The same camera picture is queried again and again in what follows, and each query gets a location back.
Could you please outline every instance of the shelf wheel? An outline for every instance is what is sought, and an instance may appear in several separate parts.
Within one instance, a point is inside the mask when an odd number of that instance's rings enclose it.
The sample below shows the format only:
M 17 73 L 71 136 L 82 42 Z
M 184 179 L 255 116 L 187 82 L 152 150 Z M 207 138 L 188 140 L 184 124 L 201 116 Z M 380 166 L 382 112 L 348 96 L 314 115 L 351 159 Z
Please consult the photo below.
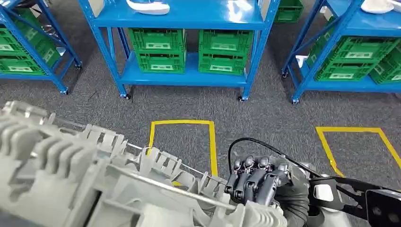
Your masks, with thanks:
M 126 94 L 124 96 L 121 96 L 121 98 L 123 98 L 125 100 L 130 100 L 131 99 L 131 95 L 130 94 Z
M 81 70 L 82 69 L 82 62 L 81 62 L 81 64 L 75 64 L 74 65 L 74 67 L 76 68 L 76 69 L 78 69 L 78 70 Z
M 60 91 L 60 93 L 63 94 L 63 95 L 68 95 L 68 89 L 65 90 L 65 91 Z
M 299 103 L 299 99 L 291 100 L 292 105 L 297 105 Z
M 245 102 L 246 100 L 248 100 L 247 98 L 242 98 L 242 96 L 239 96 L 238 98 L 237 98 L 237 100 L 240 102 L 240 103 L 243 103 L 243 102 Z
M 282 78 L 284 78 L 284 79 L 287 78 L 287 77 L 288 77 L 288 72 L 282 73 L 281 76 L 282 76 Z

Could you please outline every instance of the blue metal shelf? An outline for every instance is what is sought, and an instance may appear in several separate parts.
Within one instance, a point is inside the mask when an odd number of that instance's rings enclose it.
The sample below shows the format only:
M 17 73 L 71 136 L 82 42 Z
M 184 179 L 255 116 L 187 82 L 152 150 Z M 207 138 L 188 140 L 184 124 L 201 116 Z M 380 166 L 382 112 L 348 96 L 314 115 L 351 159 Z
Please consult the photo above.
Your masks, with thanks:
M 56 31 L 56 34 L 59 38 L 55 38 L 49 34 L 47 34 L 42 28 L 32 24 L 28 20 L 20 17 L 12 8 L 15 7 L 21 0 L 0 0 L 0 21 L 5 27 L 13 34 L 13 36 L 24 46 L 24 48 L 28 51 L 31 57 L 35 60 L 39 67 L 41 67 L 44 71 L 44 75 L 28 75 L 28 74 L 4 74 L 0 73 L 0 78 L 2 79 L 32 79 L 32 80 L 50 80 L 52 81 L 56 87 L 60 90 L 61 93 L 67 94 L 68 88 L 63 84 L 62 78 L 66 74 L 70 65 L 75 62 L 77 67 L 81 67 L 82 62 L 72 49 L 70 43 L 67 41 L 66 36 L 61 31 L 59 25 L 55 21 L 54 17 L 49 12 L 47 6 L 45 6 L 43 0 L 36 0 L 36 4 L 39 6 L 42 13 L 46 16 L 50 25 Z M 17 19 L 24 23 L 27 26 L 32 27 L 34 30 L 39 33 L 49 37 L 53 40 L 57 45 L 61 47 L 57 47 L 57 51 L 61 55 L 61 57 L 55 62 L 54 65 L 48 66 L 47 63 L 42 59 L 42 57 L 38 54 L 36 49 L 31 46 L 31 44 L 26 40 L 24 35 L 18 30 L 16 25 L 14 24 L 14 19 Z M 65 56 L 69 56 L 70 58 L 65 61 L 63 68 L 60 70 L 60 73 L 55 73 L 55 70 L 59 68 L 59 64 L 62 62 L 62 59 L 65 59 Z
M 246 75 L 224 75 L 198 72 L 198 53 L 188 53 L 185 74 L 141 72 L 132 52 L 122 73 L 121 82 L 135 85 L 244 87 Z
M 108 4 L 94 19 L 99 27 L 154 27 L 187 29 L 262 30 L 264 22 L 256 1 L 162 0 L 170 6 L 166 15 L 145 15 L 131 9 L 125 0 Z
M 333 15 L 338 17 L 345 13 L 351 2 L 351 0 L 327 0 L 326 6 Z M 401 13 L 393 10 L 384 14 L 372 14 L 365 13 L 359 8 L 343 33 L 358 36 L 400 37 Z
M 0 5 L 12 9 L 14 8 L 21 0 L 0 0 Z
M 300 68 L 303 77 L 309 72 L 306 62 Z M 306 85 L 307 90 L 313 91 L 354 91 L 354 92 L 401 92 L 400 83 L 376 84 L 369 75 L 363 77 L 360 81 L 316 81 L 311 80 Z
M 401 37 L 401 13 L 388 12 L 381 15 L 365 13 L 360 6 L 363 0 L 316 0 L 307 20 L 304 24 L 290 55 L 287 57 L 284 67 L 281 69 L 283 76 L 290 74 L 296 87 L 291 99 L 294 104 L 299 102 L 299 97 L 306 90 L 318 91 L 355 91 L 355 92 L 401 92 L 401 83 L 376 84 L 367 75 L 357 82 L 344 81 L 315 81 L 314 77 L 319 71 L 330 51 L 344 35 L 355 36 L 381 36 Z M 319 13 L 322 6 L 328 6 L 336 19 L 322 31 L 314 35 L 310 40 L 303 43 L 312 21 Z M 329 40 L 323 47 L 313 66 L 309 67 L 306 62 L 299 68 L 296 62 L 296 54 L 307 47 L 328 29 L 335 27 Z M 302 74 L 299 81 L 292 65 Z
M 99 49 L 116 83 L 120 96 L 129 98 L 125 86 L 216 86 L 243 88 L 242 100 L 248 99 L 264 47 L 269 36 L 280 0 L 270 0 L 265 20 L 258 6 L 259 0 L 157 0 L 169 4 L 166 15 L 145 15 L 131 9 L 126 0 L 104 0 L 101 10 L 98 0 L 95 12 L 88 0 L 78 0 L 97 40 Z M 101 27 L 107 28 L 106 43 Z M 124 27 L 254 30 L 251 64 L 248 74 L 242 76 L 198 72 L 197 53 L 188 54 L 184 74 L 143 73 L 130 50 Z M 118 72 L 112 29 L 116 28 L 127 59 L 122 74 Z

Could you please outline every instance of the shelf post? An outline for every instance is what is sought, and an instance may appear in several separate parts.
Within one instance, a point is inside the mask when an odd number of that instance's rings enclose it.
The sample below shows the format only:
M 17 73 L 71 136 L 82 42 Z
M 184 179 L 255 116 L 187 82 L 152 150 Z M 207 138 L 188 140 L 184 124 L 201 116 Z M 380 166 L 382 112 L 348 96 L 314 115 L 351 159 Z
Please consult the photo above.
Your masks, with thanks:
M 112 74 L 113 80 L 117 86 L 118 91 L 120 92 L 120 96 L 126 97 L 127 91 L 125 90 L 124 84 L 121 83 L 120 74 L 118 73 L 116 62 L 113 61 L 113 58 L 103 38 L 102 32 L 100 31 L 99 27 L 94 25 L 93 19 L 95 19 L 95 16 L 88 0 L 78 0 L 78 2 L 81 5 L 82 11 L 84 12 L 85 18 L 87 19 L 90 29 L 92 30 L 92 33 L 97 41 L 99 49 L 102 52 L 103 57 L 105 58 L 106 64 Z
M 120 37 L 122 49 L 124 50 L 125 53 L 125 59 L 127 60 L 130 57 L 130 46 L 128 46 L 127 37 L 125 36 L 125 32 L 122 27 L 118 27 L 117 31 Z
M 267 11 L 267 15 L 264 21 L 264 29 L 262 30 L 261 37 L 257 42 L 256 47 L 252 47 L 252 57 L 251 57 L 251 66 L 249 69 L 248 77 L 246 78 L 246 85 L 244 86 L 244 90 L 242 92 L 242 99 L 247 100 L 249 96 L 249 92 L 251 91 L 253 80 L 255 78 L 256 72 L 259 67 L 259 62 L 261 61 L 264 48 L 266 46 L 267 38 L 269 37 L 269 33 L 271 30 L 271 26 L 273 25 L 274 18 L 276 17 L 277 10 L 279 8 L 280 0 L 271 0 L 269 9 Z M 255 32 L 253 35 L 253 40 L 257 40 L 258 32 Z

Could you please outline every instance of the green plastic crate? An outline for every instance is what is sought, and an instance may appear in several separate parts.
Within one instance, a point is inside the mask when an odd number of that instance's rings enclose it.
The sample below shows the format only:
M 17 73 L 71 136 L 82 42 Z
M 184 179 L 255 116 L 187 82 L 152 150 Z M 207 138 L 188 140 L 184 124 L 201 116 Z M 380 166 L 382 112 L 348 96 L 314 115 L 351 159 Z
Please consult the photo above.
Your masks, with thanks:
M 184 50 L 185 29 L 129 29 L 134 50 Z
M 296 23 L 303 10 L 304 6 L 301 0 L 281 0 L 274 22 Z
M 199 52 L 199 72 L 242 75 L 247 56 Z
M 184 73 L 187 51 L 135 50 L 142 72 Z
M 40 41 L 43 40 L 43 38 L 46 37 L 45 35 L 20 21 L 14 23 L 32 46 L 36 46 Z
M 360 81 L 377 64 L 373 63 L 327 63 L 315 75 L 316 81 Z
M 54 63 L 61 57 L 56 46 L 47 39 L 40 42 L 35 48 L 49 67 L 53 66 Z
M 41 26 L 39 20 L 34 16 L 32 11 L 29 8 L 16 8 L 14 12 L 18 13 L 21 17 L 26 19 L 27 21 L 37 25 Z
M 377 84 L 401 82 L 401 45 L 394 48 L 370 72 L 370 77 Z
M 5 74 L 45 75 L 34 60 L 23 56 L 1 56 L 0 71 Z
M 333 20 L 334 17 L 331 17 L 327 24 L 331 23 Z M 306 60 L 308 65 L 312 65 L 316 61 L 333 31 L 334 27 L 316 40 Z M 399 38 L 342 37 L 329 53 L 327 59 L 335 63 L 378 63 L 394 49 L 400 41 L 401 39 Z
M 200 30 L 199 52 L 247 56 L 252 39 L 248 30 Z
M 6 28 L 0 28 L 0 55 L 27 56 L 25 48 Z

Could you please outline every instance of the crate label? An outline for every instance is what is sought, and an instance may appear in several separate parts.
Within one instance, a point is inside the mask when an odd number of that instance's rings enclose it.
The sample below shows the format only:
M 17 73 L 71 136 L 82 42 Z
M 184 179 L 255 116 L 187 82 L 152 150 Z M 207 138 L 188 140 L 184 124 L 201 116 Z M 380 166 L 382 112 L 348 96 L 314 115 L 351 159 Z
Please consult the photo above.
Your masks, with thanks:
M 172 65 L 150 65 L 151 70 L 174 70 Z
M 50 58 L 52 58 L 53 54 L 54 54 L 54 50 L 53 49 L 49 49 L 46 52 L 46 54 L 44 55 L 43 60 L 47 63 L 50 60 Z
M 330 75 L 330 79 L 352 79 L 354 77 L 353 73 L 333 73 Z
M 400 80 L 401 79 L 401 75 L 397 75 L 397 76 L 394 76 L 391 80 Z
M 9 66 L 9 70 L 12 72 L 33 72 L 30 67 Z
M 213 50 L 226 50 L 226 51 L 236 51 L 237 45 L 235 44 L 212 44 Z
M 376 65 L 375 71 L 376 71 L 379 75 L 381 75 L 381 74 L 384 72 L 384 69 L 383 69 L 382 66 Z
M 329 39 L 330 39 L 330 32 L 326 32 L 326 34 L 324 34 L 324 39 L 326 40 L 326 41 L 328 41 Z
M 210 70 L 213 71 L 224 71 L 224 72 L 232 72 L 233 67 L 231 66 L 225 66 L 225 65 L 211 65 Z
M 30 41 L 37 33 L 38 33 L 38 31 L 36 31 L 35 29 L 31 28 L 29 30 L 29 32 L 27 32 L 25 37 Z
M 1 44 L 0 51 L 14 51 L 14 49 L 8 44 Z
M 311 60 L 312 60 L 313 63 L 316 61 L 316 54 L 311 56 Z
M 373 53 L 372 52 L 349 52 L 345 58 L 366 58 L 370 59 L 372 58 Z
M 146 49 L 171 49 L 169 43 L 146 43 Z

